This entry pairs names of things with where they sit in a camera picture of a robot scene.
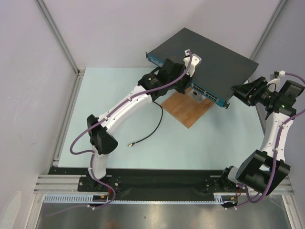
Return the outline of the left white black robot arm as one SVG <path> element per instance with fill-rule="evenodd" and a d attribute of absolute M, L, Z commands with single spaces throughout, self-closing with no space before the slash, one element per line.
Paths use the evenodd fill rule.
<path fill-rule="evenodd" d="M 175 62 L 173 58 L 165 60 L 163 66 L 156 67 L 145 74 L 133 90 L 114 108 L 106 113 L 87 118 L 90 143 L 94 158 L 88 169 L 91 176 L 88 185 L 95 191 L 105 185 L 106 166 L 109 154 L 118 146 L 113 137 L 115 130 L 140 107 L 154 102 L 169 90 L 185 93 L 194 77 L 195 68 L 201 62 L 200 57 L 187 56 L 183 62 Z"/>

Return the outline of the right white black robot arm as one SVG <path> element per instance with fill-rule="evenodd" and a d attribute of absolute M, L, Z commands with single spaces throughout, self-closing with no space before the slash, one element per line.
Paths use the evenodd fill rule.
<path fill-rule="evenodd" d="M 239 167 L 226 168 L 219 180 L 223 191 L 232 191 L 237 185 L 247 186 L 268 196 L 290 172 L 285 163 L 285 142 L 294 119 L 299 116 L 294 109 L 298 96 L 305 87 L 287 80 L 279 91 L 279 77 L 267 81 L 260 77 L 251 83 L 233 86 L 235 97 L 248 106 L 262 104 L 267 112 L 266 130 L 261 147 L 255 150 Z"/>

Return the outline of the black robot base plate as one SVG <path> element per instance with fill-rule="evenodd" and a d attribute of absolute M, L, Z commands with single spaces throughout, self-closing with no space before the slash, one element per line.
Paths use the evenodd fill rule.
<path fill-rule="evenodd" d="M 107 169 L 98 183 L 85 168 L 52 167 L 49 175 L 81 175 L 77 191 L 95 192 L 116 198 L 145 195 L 176 197 L 202 196 L 209 193 L 233 195 L 237 201 L 242 189 L 225 178 L 221 170 Z"/>

